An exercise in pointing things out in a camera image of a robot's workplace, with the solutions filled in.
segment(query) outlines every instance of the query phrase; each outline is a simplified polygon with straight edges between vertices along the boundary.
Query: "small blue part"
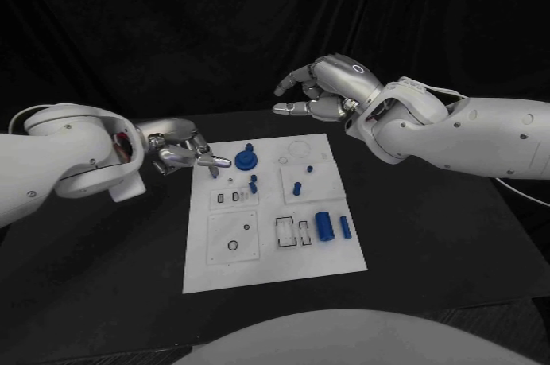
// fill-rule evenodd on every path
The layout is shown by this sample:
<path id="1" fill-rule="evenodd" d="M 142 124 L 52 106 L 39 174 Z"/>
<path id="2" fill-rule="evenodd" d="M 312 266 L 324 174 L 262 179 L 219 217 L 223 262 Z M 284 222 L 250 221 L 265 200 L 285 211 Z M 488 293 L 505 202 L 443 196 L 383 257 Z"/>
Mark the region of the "small blue part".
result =
<path id="1" fill-rule="evenodd" d="M 347 224 L 347 218 L 344 216 L 340 217 L 341 231 L 344 232 L 344 238 L 351 238 L 350 225 Z"/>
<path id="2" fill-rule="evenodd" d="M 333 224 L 330 223 L 330 214 L 328 212 L 318 212 L 315 214 L 315 224 L 318 232 L 318 240 L 327 242 L 334 239 L 334 230 Z"/>
<path id="3" fill-rule="evenodd" d="M 295 189 L 292 190 L 292 194 L 298 196 L 301 194 L 301 183 L 295 182 Z"/>
<path id="4" fill-rule="evenodd" d="M 240 170 L 250 170 L 258 164 L 258 156 L 255 155 L 255 147 L 246 144 L 246 148 L 235 157 L 235 166 Z"/>
<path id="5" fill-rule="evenodd" d="M 258 193 L 258 187 L 255 186 L 253 182 L 249 182 L 249 190 L 252 191 L 252 194 Z"/>

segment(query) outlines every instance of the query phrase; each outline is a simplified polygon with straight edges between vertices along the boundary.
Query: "black backdrop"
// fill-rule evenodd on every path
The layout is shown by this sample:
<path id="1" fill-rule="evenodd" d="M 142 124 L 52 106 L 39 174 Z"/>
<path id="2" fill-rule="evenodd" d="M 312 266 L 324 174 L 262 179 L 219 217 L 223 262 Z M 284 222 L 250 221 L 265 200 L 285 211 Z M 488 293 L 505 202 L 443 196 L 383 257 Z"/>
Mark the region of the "black backdrop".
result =
<path id="1" fill-rule="evenodd" d="M 0 16 L 0 131 L 40 103 L 128 118 L 268 108 L 331 52 L 383 83 L 550 101 L 547 0 L 0 0 Z M 550 200 L 546 183 L 515 186 Z M 546 250 L 550 212 L 504 196 Z"/>

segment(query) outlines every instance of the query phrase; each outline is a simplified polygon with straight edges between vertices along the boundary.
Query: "black table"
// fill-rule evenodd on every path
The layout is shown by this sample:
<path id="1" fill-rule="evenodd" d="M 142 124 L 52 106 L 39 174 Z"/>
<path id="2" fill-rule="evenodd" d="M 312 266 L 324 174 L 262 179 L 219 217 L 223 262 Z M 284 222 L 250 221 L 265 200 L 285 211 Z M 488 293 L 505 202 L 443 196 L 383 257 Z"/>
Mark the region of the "black table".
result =
<path id="1" fill-rule="evenodd" d="M 550 268 L 489 180 L 387 165 L 343 125 L 269 111 L 190 117 L 210 142 L 327 133 L 367 272 L 181 295 L 191 170 L 147 193 L 52 196 L 0 247 L 0 363 L 200 344 L 315 309 L 400 313 L 550 295 Z"/>

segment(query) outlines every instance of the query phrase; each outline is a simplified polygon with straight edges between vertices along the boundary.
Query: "black o-ring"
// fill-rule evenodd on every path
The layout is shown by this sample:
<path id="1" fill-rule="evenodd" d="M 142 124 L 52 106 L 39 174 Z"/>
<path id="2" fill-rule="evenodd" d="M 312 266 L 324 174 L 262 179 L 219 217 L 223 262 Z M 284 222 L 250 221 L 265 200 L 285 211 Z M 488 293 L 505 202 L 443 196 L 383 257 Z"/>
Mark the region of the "black o-ring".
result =
<path id="1" fill-rule="evenodd" d="M 227 243 L 227 249 L 229 249 L 230 251 L 235 251 L 238 248 L 239 248 L 239 242 L 238 242 L 236 240 L 232 240 L 232 241 Z"/>

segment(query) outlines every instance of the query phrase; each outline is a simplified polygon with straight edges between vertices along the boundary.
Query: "white robotic arm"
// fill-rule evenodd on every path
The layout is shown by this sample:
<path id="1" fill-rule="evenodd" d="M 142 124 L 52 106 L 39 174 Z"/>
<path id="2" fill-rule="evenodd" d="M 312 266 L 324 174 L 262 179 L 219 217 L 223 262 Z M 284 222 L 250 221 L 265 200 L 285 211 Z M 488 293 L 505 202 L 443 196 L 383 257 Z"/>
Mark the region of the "white robotic arm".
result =
<path id="1" fill-rule="evenodd" d="M 367 68 L 341 55 L 292 71 L 275 95 L 297 82 L 311 101 L 279 103 L 274 112 L 346 121 L 346 133 L 384 162 L 397 164 L 413 155 L 482 177 L 550 179 L 550 104 L 466 98 L 406 77 L 383 87 Z M 458 101 L 445 105 L 428 89 Z"/>
<path id="2" fill-rule="evenodd" d="M 212 155 L 183 118 L 134 126 L 99 108 L 59 104 L 26 120 L 24 129 L 29 135 L 0 134 L 0 227 L 33 213 L 53 189 L 65 198 L 109 190 L 115 202 L 142 194 L 145 153 L 158 154 L 154 166 L 164 175 L 197 162 L 216 177 L 217 167 L 232 165 Z"/>

